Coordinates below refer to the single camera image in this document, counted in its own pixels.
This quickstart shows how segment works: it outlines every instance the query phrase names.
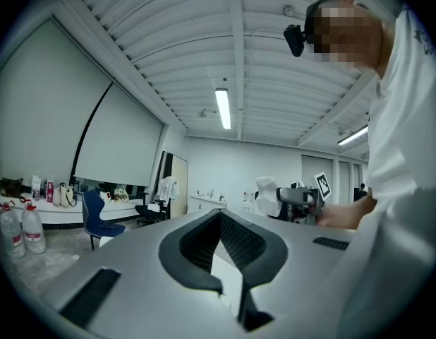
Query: plastic bottle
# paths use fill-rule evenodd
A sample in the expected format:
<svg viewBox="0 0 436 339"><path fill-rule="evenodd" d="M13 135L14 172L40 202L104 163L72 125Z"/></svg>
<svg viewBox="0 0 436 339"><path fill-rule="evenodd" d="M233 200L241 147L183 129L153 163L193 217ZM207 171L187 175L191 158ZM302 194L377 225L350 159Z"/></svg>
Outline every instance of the plastic bottle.
<svg viewBox="0 0 436 339"><path fill-rule="evenodd" d="M12 210L14 202L5 202L3 205L0 203L0 207L2 207L0 211L0 231L3 236L5 251L12 258L20 258L25 255L25 245L18 216Z"/></svg>
<svg viewBox="0 0 436 339"><path fill-rule="evenodd" d="M22 229L27 249L35 254L46 251L46 239L40 214L36 211L31 200L24 201L25 209L22 211Z"/></svg>

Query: fluorescent light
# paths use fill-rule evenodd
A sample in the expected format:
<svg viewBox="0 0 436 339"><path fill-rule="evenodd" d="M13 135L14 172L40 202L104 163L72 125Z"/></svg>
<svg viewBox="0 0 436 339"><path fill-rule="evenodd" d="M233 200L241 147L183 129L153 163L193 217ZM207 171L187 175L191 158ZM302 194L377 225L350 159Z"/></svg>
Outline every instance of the fluorescent light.
<svg viewBox="0 0 436 339"><path fill-rule="evenodd" d="M350 143L351 141L354 141L355 139L357 139L358 137L361 137L363 134L367 133L368 131L368 126L364 126L361 129L359 129L359 131L354 132L353 134L351 134L350 136L342 139L340 142L338 142L338 145L344 145L347 143Z"/></svg>
<svg viewBox="0 0 436 339"><path fill-rule="evenodd" d="M229 99L227 97L227 93L227 89L220 88L215 90L219 113L221 114L221 121L223 122L223 128L232 129L231 114L229 113Z"/></svg>

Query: handbag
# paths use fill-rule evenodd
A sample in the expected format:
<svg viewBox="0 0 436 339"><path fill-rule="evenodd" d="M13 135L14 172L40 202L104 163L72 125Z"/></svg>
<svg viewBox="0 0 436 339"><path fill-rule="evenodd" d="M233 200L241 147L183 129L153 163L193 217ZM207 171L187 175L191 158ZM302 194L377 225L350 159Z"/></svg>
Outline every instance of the handbag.
<svg viewBox="0 0 436 339"><path fill-rule="evenodd" d="M54 199L52 203L56 207L61 205L61 185L54 188Z"/></svg>
<svg viewBox="0 0 436 339"><path fill-rule="evenodd" d="M69 206L75 207L77 205L77 201L74 199L73 187L60 184L60 204L66 208Z"/></svg>
<svg viewBox="0 0 436 339"><path fill-rule="evenodd" d="M0 194L7 197L18 198L22 193L23 178L8 179L3 178L0 180Z"/></svg>
<svg viewBox="0 0 436 339"><path fill-rule="evenodd" d="M100 192L100 198L104 200L104 202L110 202L111 201L111 194L109 192Z"/></svg>
<svg viewBox="0 0 436 339"><path fill-rule="evenodd" d="M114 189L114 202L116 203L128 202L128 194L126 189Z"/></svg>

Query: white counter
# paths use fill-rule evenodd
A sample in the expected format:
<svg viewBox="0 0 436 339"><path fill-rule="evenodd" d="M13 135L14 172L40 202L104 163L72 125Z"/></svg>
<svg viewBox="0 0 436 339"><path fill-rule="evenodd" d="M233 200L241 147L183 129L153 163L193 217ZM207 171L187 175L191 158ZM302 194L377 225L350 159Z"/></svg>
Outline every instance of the white counter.
<svg viewBox="0 0 436 339"><path fill-rule="evenodd" d="M210 210L212 208L226 208L227 201L220 201L219 199L210 198L206 196L190 195L188 200L188 213L198 210Z"/></svg>
<svg viewBox="0 0 436 339"><path fill-rule="evenodd" d="M31 198L30 194L23 194L26 198ZM5 197L0 195L0 203L13 201L15 203L14 210L18 214L19 220L22 215L23 203L19 198ZM63 206L56 207L53 203L46 202L45 198L39 201L32 199L32 203L36 206L40 214L42 223L46 224L66 224L66 223L83 223L82 203L77 202L75 207L64 208ZM142 205L143 200L130 200L127 203L105 203L104 208L100 213L100 218L103 220L115 220L117 218L125 218L128 216L138 215L135 210L136 205Z"/></svg>

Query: white ceiling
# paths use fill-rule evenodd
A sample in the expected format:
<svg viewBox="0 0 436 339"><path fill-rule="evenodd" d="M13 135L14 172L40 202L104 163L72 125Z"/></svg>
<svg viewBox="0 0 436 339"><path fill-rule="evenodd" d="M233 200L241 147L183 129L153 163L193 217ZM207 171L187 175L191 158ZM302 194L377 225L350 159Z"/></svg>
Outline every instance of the white ceiling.
<svg viewBox="0 0 436 339"><path fill-rule="evenodd" d="M321 64L307 49L295 58L282 35L288 25L304 24L316 0L82 1L187 136L368 159L367 136L343 149L337 142L367 124L373 74ZM395 5L359 1L393 16ZM293 18L284 15L286 5ZM229 89L230 131L222 127L215 88Z"/></svg>

